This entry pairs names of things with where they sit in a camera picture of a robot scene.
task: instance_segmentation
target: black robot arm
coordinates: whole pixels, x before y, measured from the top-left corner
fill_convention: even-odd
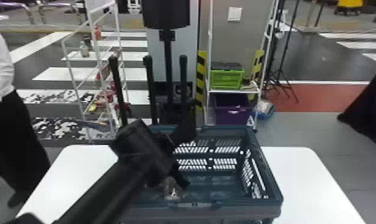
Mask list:
[[[157,186],[168,176],[186,188],[189,182],[179,173],[172,153],[180,143],[195,138],[196,131],[188,120],[170,135],[152,133],[142,120],[122,128],[110,144],[119,158],[117,163],[53,224],[117,223],[146,185]],[[40,223],[33,215],[26,214],[7,224]]]

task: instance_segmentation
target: white table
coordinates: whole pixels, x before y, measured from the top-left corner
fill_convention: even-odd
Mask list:
[[[262,149],[284,196],[281,216],[273,224],[365,224],[310,148]],[[116,161],[106,145],[63,149],[17,216],[31,212],[44,224],[51,224]]]

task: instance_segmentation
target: black pants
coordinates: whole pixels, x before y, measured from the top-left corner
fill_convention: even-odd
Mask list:
[[[0,102],[0,176],[17,191],[33,191],[50,163],[16,91]]]

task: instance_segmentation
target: purple bin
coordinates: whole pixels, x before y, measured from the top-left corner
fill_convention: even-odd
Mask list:
[[[247,94],[215,94],[217,125],[246,125],[250,103]]]

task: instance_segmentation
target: bottle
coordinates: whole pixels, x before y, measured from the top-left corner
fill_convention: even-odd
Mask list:
[[[91,38],[89,37],[89,35],[84,35],[83,41],[84,41],[85,45],[88,46],[89,50],[93,51],[92,42],[91,42]]]
[[[89,47],[85,45],[84,41],[80,42],[79,45],[80,54],[83,58],[89,57]]]
[[[96,37],[97,41],[100,41],[102,39],[101,38],[101,30],[97,26],[95,27],[95,37]]]

